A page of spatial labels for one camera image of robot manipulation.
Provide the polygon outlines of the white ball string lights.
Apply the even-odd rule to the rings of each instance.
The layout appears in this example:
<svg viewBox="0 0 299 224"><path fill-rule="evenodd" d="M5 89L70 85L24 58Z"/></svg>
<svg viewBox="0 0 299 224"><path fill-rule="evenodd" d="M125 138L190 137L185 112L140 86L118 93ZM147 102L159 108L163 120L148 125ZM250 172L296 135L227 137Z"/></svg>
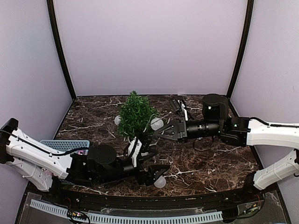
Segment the white ball string lights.
<svg viewBox="0 0 299 224"><path fill-rule="evenodd" d="M171 119L171 114L173 115L173 112L168 112L167 114L165 114L162 117L152 117L152 120L150 121L150 127L152 130L157 130L159 128L161 128L164 124L169 124L170 119ZM155 149L157 149L158 146L158 142L160 141L160 137L155 137L152 135L147 135L147 136L143 136L140 137L140 141L142 142L142 146L145 147L145 149L140 149L140 152L143 151L142 154L143 156L149 155L150 153L156 153ZM177 169L177 173L172 173L169 175L166 175L166 177L173 177L173 178L178 178L179 175L182 174L194 174L194 172L197 172L199 170L196 169L191 169L189 171L181 171L180 169L178 169L175 165L174 167ZM166 180L165 180L165 173L167 173L168 171L162 171L162 173L160 172L154 172L154 179L153 179L153 184L157 187L157 188L163 188L166 185Z"/></svg>

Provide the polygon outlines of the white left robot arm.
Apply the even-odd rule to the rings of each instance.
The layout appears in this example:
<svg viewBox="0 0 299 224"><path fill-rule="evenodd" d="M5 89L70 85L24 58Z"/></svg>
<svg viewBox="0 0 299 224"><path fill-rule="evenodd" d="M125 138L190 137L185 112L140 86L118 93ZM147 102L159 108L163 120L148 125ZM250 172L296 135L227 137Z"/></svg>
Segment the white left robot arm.
<svg viewBox="0 0 299 224"><path fill-rule="evenodd" d="M150 186L170 168L165 164L143 167L156 155L149 148L149 136L133 138L118 156L112 146L92 147L87 140L36 141L18 124L11 118L0 130L0 162L14 167L55 203L66 200L66 193L57 186L60 183L92 187L135 178L139 185Z"/></svg>

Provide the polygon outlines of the small green christmas tree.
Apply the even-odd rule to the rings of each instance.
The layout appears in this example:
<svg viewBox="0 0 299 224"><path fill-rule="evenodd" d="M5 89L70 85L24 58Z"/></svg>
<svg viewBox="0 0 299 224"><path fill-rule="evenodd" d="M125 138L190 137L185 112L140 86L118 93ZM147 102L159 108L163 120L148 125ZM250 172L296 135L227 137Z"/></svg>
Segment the small green christmas tree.
<svg viewBox="0 0 299 224"><path fill-rule="evenodd" d="M157 109L150 105L148 97L132 91L120 109L119 134L129 139L140 134L152 134L150 122L158 115Z"/></svg>

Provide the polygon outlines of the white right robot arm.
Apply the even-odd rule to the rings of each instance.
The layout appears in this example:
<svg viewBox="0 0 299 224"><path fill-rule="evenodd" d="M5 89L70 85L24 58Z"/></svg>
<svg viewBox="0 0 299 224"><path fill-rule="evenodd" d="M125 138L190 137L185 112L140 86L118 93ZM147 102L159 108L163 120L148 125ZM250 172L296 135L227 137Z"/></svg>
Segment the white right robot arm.
<svg viewBox="0 0 299 224"><path fill-rule="evenodd" d="M274 164L246 177L238 198L249 202L268 186L299 172L299 125L271 123L256 117L230 117L229 99L219 94L208 94L202 99L202 120L195 120L183 100L172 99L173 110L178 119L157 129L154 135L176 142L205 137L218 137L221 142L237 147L278 146L290 147L291 152Z"/></svg>

